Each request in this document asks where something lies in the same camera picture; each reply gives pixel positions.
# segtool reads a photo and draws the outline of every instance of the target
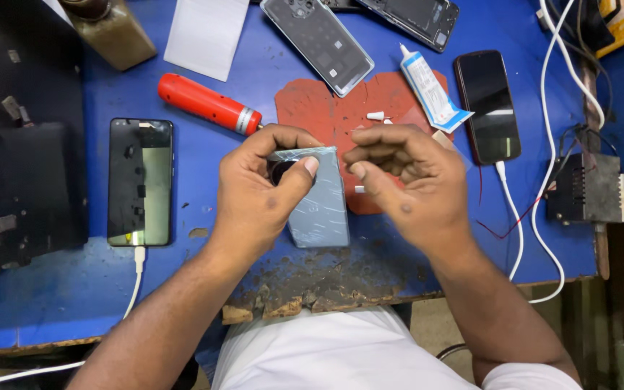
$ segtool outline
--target hand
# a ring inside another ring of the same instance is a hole
[[[290,213],[312,187],[319,161],[301,159],[274,187],[268,180],[266,157],[277,149],[318,146],[324,145],[303,129],[270,124],[223,157],[216,225],[209,244],[237,250],[249,261],[271,249]]]
[[[347,169],[394,221],[408,242],[431,260],[452,258],[473,242],[467,214],[466,172],[457,152],[417,126],[356,130],[358,146],[343,155]],[[384,173],[405,184],[403,190]]]

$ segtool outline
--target white shirt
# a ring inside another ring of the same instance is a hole
[[[485,390],[580,390],[567,374],[545,364],[503,364]],[[473,390],[420,348],[393,309],[253,321],[230,327],[218,358],[213,390],[457,389]]]

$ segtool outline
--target white glue tube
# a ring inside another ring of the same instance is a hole
[[[420,52],[409,52],[403,44],[401,52],[403,54],[401,70],[415,96],[418,96],[430,125],[451,134],[473,113],[461,110],[454,105]]]

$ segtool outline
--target blue workbench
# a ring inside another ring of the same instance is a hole
[[[430,66],[446,75],[450,95],[457,103],[460,100],[452,68],[454,58],[483,49],[498,49],[503,54],[524,150],[521,157],[506,164],[507,176],[512,198],[523,211],[536,196],[550,153],[539,93],[540,72],[549,39],[539,29],[533,2],[461,0],[458,3],[461,15],[446,51],[437,54],[424,47],[421,51]],[[189,231],[212,229],[216,216],[218,162],[236,148],[242,138],[164,104],[156,93],[162,74],[185,75],[241,101],[260,111],[264,123],[276,121],[274,94],[286,83],[296,78],[318,79],[273,25],[265,21],[258,7],[250,7],[247,13],[230,78],[227,83],[221,83],[162,60],[175,9],[174,0],[137,0],[129,1],[129,5],[159,53],[156,58],[120,73],[87,50],[83,68],[84,125],[91,238],[83,248],[41,256],[33,259],[30,266],[0,273],[0,348],[100,336],[120,320],[126,309],[135,278],[133,250],[110,248],[105,243],[108,124],[113,117],[165,119],[175,124],[174,242],[148,250],[139,299],[160,286],[206,242],[205,238],[189,238]],[[419,48],[416,41],[372,14],[340,14],[339,18],[377,64],[366,80],[377,72],[399,69],[399,42],[407,44],[409,49]],[[583,116],[580,92],[557,51],[552,55],[548,80],[550,122],[555,135],[559,135],[568,126],[583,121]],[[470,158],[463,129],[456,131],[455,144]],[[498,267],[509,269],[516,257],[516,233],[500,240],[475,224],[478,219],[503,234],[514,222],[494,167],[482,169],[480,205],[477,167],[468,173],[468,181],[473,233]],[[542,208],[538,214],[541,235],[557,254],[567,276],[595,275],[593,228],[588,225],[563,227],[558,222],[546,221],[544,214]],[[349,220],[352,244],[350,251],[342,253],[349,261],[346,269],[352,269],[358,261],[363,261],[363,256],[374,253],[386,261],[386,266],[358,270],[368,278],[375,275],[374,279],[366,279],[368,285],[400,285],[402,288],[394,291],[394,298],[399,300],[427,296],[426,293],[439,289],[427,261],[397,235],[386,217],[350,215]],[[528,217],[524,220],[524,235],[524,259],[515,282],[558,279],[555,266],[534,238]],[[319,264],[332,267],[338,263],[338,252],[321,254],[317,258]],[[252,272],[236,289],[234,298],[256,290],[254,276],[269,273],[285,278],[289,269],[282,266],[283,257],[294,267],[306,269],[305,260],[310,256],[296,249],[288,233],[284,233],[276,248],[253,266]],[[420,267],[426,271],[419,272]],[[407,269],[410,270],[408,277],[398,280],[402,277],[397,272]]]

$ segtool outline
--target white nozzle cap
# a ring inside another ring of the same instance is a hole
[[[403,46],[403,44],[402,44],[402,43],[400,43],[400,45],[401,45],[401,54],[403,54],[403,57],[405,58],[405,57],[410,56],[410,55],[411,55],[411,52],[410,52],[410,51],[408,51],[408,49],[406,49],[406,47],[405,47],[405,46]]]
[[[384,111],[379,112],[368,112],[369,120],[383,121],[384,120]]]

